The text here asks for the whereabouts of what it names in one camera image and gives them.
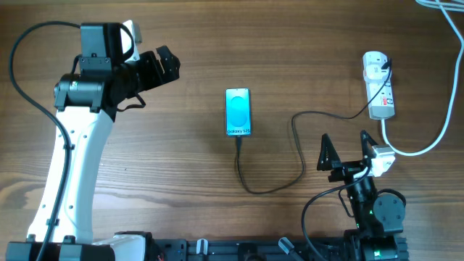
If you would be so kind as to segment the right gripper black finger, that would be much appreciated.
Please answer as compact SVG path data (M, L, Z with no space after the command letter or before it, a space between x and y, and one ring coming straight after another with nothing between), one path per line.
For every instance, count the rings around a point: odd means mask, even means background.
M370 136L366 130L360 132L362 156L364 159L374 157L374 146L377 146L378 143Z
M341 167L341 160L327 133L322 135L317 170L328 171Z

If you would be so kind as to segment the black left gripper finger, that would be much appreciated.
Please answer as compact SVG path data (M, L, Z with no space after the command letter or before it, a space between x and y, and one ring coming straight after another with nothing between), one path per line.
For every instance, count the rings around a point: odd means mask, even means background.
M181 63L178 59L161 59L160 65L160 82L161 84L170 83L180 77Z
M175 56L167 46L161 46L156 48L157 53L160 57L160 62L163 65L178 65L178 58Z

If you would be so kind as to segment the blue Galaxy smartphone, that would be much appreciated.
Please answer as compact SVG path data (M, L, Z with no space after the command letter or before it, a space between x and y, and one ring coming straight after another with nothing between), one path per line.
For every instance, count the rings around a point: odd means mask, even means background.
M248 88L225 90L225 133L227 136L252 134L251 99Z

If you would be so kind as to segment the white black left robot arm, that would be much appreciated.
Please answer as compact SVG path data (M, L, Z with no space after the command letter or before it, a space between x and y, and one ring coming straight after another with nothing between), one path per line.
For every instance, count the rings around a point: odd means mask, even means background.
M149 232L94 240L92 209L102 152L120 104L179 78L167 48L141 53L132 21L82 23L81 53L54 87L54 151L40 206L24 241L7 245L8 260L160 260Z

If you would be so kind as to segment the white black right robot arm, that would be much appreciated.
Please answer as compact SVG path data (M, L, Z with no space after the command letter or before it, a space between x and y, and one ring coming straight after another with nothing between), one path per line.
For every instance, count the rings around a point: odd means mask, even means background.
M342 182L352 209L356 229L344 232L345 260L409 259L403 232L406 198L394 189L378 190L374 179L395 161L395 152L379 145L366 132L360 133L362 159L341 161L327 133L322 135L317 169L330 171L330 182Z

